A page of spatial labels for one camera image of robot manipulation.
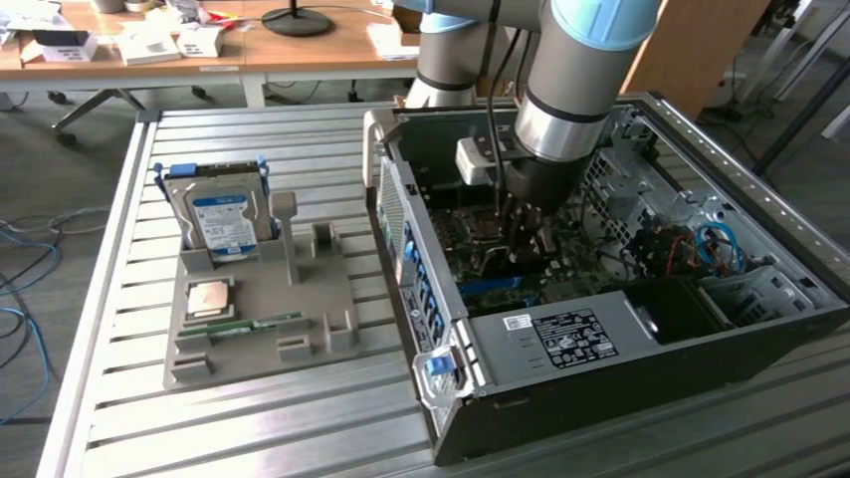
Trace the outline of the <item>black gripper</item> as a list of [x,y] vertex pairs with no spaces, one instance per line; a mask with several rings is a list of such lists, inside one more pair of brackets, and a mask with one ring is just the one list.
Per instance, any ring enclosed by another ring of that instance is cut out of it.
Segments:
[[510,215],[530,207],[544,216],[553,215],[578,190],[592,156],[568,162],[553,162],[538,157],[522,158],[506,165],[506,199]]

